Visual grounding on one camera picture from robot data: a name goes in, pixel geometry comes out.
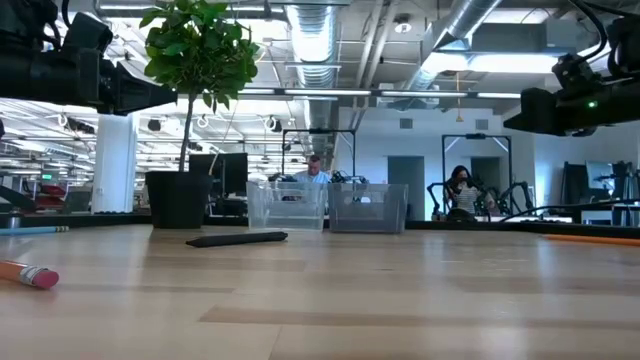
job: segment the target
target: woman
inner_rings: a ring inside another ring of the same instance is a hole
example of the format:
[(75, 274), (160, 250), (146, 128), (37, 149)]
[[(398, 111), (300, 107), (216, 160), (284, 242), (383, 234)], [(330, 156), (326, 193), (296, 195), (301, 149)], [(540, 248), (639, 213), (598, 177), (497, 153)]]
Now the woman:
[[(447, 181), (448, 188), (451, 189), (451, 191), (447, 191), (447, 194), (453, 201), (452, 208), (462, 209), (473, 215), (476, 213), (474, 202), (478, 199), (478, 196), (482, 195), (482, 192), (473, 186), (469, 178), (469, 170), (466, 167), (462, 165), (456, 166), (451, 173), (451, 178)], [(485, 201), (489, 209), (493, 209), (496, 206), (495, 201), (489, 194), (486, 195)]]

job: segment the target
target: orange pencil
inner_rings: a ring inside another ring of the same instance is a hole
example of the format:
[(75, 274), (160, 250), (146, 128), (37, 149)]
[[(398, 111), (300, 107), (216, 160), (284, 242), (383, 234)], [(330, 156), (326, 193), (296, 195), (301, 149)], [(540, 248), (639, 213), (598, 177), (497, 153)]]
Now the orange pencil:
[(47, 268), (0, 261), (0, 278), (17, 281), (41, 289), (50, 289), (58, 283), (58, 273)]
[(605, 245), (640, 246), (640, 239), (624, 239), (624, 238), (578, 236), (578, 235), (558, 235), (558, 234), (545, 235), (545, 237), (549, 240), (558, 240), (558, 241), (575, 241), (575, 242), (585, 242), (585, 243), (605, 244)]

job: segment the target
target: tree trunk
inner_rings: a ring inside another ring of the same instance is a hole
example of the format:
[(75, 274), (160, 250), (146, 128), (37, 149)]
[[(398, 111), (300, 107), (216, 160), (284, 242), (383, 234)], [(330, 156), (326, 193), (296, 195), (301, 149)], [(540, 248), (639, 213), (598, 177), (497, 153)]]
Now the tree trunk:
[(191, 117), (193, 116), (193, 102), (198, 94), (189, 94), (189, 109), (187, 110), (187, 120), (184, 122), (184, 137), (182, 138), (182, 146), (180, 147), (180, 165), (178, 171), (184, 171), (184, 163), (187, 159), (187, 145), (189, 144), (189, 129), (191, 129)]

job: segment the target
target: man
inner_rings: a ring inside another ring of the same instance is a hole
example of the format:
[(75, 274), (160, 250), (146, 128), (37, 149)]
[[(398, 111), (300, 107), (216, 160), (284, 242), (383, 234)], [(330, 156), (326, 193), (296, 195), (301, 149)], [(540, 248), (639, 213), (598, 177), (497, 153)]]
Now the man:
[(297, 182), (327, 184), (331, 179), (329, 174), (320, 171), (320, 156), (312, 155), (307, 161), (307, 171), (301, 171), (293, 176)]

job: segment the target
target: door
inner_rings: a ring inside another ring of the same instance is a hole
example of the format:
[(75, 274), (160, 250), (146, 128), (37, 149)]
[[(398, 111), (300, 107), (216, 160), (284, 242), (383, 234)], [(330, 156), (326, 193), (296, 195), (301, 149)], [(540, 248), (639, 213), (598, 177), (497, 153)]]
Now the door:
[(409, 186), (409, 213), (407, 220), (424, 221), (424, 157), (389, 156), (387, 171), (389, 184), (406, 184)]
[(480, 179), (485, 189), (495, 188), (498, 193), (506, 190), (508, 184), (504, 186), (501, 182), (500, 158), (499, 157), (473, 157), (471, 158), (471, 175), (474, 179)]

